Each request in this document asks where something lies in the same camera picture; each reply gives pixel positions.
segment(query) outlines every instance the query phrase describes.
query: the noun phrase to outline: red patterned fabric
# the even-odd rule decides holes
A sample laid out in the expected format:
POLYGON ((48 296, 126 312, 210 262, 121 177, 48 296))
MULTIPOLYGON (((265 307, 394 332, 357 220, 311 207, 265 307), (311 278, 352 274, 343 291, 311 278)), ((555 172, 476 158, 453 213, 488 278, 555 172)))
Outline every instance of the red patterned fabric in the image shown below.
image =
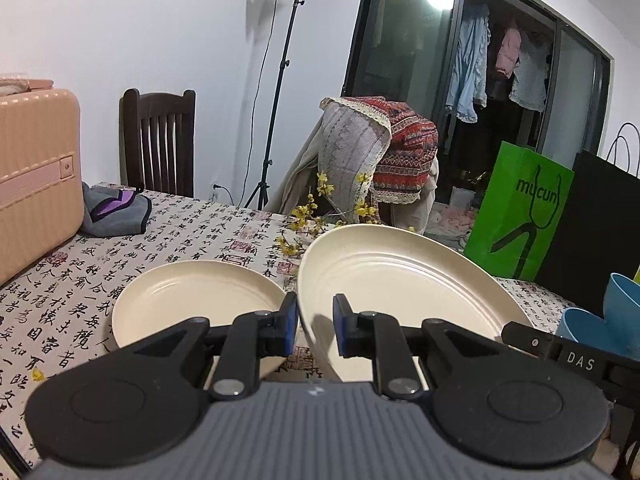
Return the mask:
POLYGON ((371 190, 379 202, 411 203, 418 199, 438 148, 438 131, 407 103, 383 97, 345 98, 382 112, 391 124, 391 145, 373 174, 371 190))

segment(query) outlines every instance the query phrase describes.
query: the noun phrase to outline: blue bowl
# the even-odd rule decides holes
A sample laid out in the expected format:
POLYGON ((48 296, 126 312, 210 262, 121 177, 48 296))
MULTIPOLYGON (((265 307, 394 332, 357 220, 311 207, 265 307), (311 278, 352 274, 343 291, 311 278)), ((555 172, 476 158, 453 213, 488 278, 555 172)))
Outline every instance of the blue bowl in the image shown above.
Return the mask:
POLYGON ((640 359, 640 285, 613 273, 604 293, 602 311, 609 331, 628 357, 640 359))
POLYGON ((605 321, 581 308, 571 307, 562 313, 556 335, 605 352, 625 355, 624 347, 616 342, 605 321))

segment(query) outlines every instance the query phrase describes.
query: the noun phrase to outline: wooden chair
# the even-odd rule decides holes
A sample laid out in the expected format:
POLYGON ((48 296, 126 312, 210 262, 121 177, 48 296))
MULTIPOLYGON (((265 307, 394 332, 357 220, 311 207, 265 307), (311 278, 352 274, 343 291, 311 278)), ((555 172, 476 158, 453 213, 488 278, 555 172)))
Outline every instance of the wooden chair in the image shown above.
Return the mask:
POLYGON ((127 181, 163 193, 193 197, 193 123, 196 92, 183 95, 124 92, 122 118, 127 181))

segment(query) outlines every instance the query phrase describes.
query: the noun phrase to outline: tablecloth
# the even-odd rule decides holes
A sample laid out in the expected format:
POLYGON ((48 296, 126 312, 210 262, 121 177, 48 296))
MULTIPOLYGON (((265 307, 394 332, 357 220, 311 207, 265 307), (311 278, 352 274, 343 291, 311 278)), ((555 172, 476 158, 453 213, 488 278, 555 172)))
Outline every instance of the tablecloth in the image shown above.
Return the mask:
MULTIPOLYGON (((298 260, 275 239, 281 215, 145 191, 152 213, 145 234, 118 238, 76 235, 0 287, 0 425, 34 465, 38 454, 24 424, 24 406, 40 380, 117 348, 111 310, 127 283, 153 267, 210 259, 260 272, 295 290, 298 260)), ((534 283, 499 280, 532 323, 553 331, 571 304, 534 283)), ((298 330, 293 354, 268 380, 322 380, 298 330)), ((13 478, 4 464, 0 478, 13 478)))

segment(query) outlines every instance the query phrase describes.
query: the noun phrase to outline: tripod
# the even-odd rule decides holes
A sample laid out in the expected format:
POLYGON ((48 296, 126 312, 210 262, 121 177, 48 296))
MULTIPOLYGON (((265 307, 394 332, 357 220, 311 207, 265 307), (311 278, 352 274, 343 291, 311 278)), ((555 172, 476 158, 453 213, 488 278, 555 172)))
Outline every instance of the tripod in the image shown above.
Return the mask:
POLYGON ((276 93, 273 98, 273 108, 271 109, 271 123, 269 124, 269 134, 267 135, 267 147, 264 152, 264 160, 262 161, 262 178, 258 185, 255 187, 254 192, 251 193, 249 200, 246 201, 244 207, 249 207, 249 204, 258 193, 258 210, 262 211, 262 208, 267 205, 269 197, 267 195, 267 171, 269 166, 273 164, 270 159, 271 153, 271 141, 273 140, 273 127, 276 123, 276 111, 278 110, 278 101, 280 99, 280 89, 282 88, 282 78, 284 76, 284 69, 289 66, 289 60, 287 59, 287 51, 289 50, 289 41, 291 40, 291 31, 293 30, 293 20, 296 18, 296 11, 299 5, 304 5, 304 0, 293 0, 293 9, 291 10, 291 19, 289 20, 289 30, 287 31, 287 39, 284 42, 284 51, 282 53, 282 61, 280 62, 280 73, 278 74, 278 83, 276 85, 276 93))

